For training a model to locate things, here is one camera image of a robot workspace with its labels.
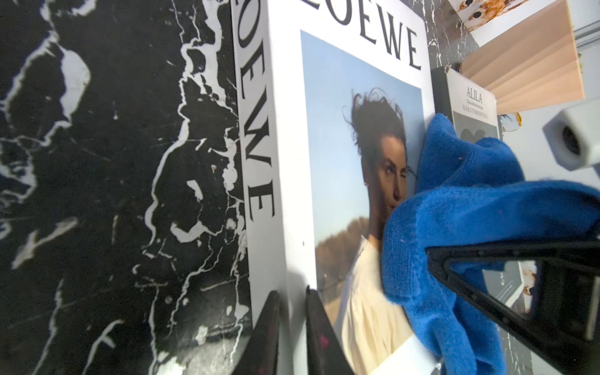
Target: woman's hair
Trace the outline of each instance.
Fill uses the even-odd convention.
[[[393,136],[406,145],[402,111],[379,89],[364,95],[352,94],[352,114],[348,123],[353,129],[358,154],[369,166],[379,160],[379,142],[383,136]]]

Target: magazine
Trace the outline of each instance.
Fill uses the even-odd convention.
[[[431,79],[436,112],[452,122],[460,139],[471,143],[484,137],[502,139],[494,94],[452,68],[432,70]]]
[[[278,366],[305,373],[305,288],[333,322],[373,201],[385,218],[414,193],[434,115],[425,25],[398,0],[232,10],[252,315],[281,293]]]
[[[556,0],[449,0],[479,47]]]

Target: blue microfiber cloth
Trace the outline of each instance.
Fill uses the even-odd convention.
[[[460,140],[448,119],[436,115],[421,155],[417,194],[386,224],[385,295],[404,307],[416,336],[444,358],[449,375],[504,375],[506,364],[496,324],[429,273],[425,248],[582,237],[600,219],[597,190],[566,181],[523,180],[503,142]],[[480,269],[463,272],[485,290]]]

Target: woman photo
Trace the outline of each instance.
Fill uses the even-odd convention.
[[[389,302],[381,281],[383,228],[407,196],[406,134],[400,108],[381,90],[353,94],[350,119],[368,191],[368,233],[362,237],[342,291],[335,333],[357,375],[373,373],[411,339],[411,352],[433,361],[418,342],[402,306]],[[431,373],[431,368],[424,370]]]

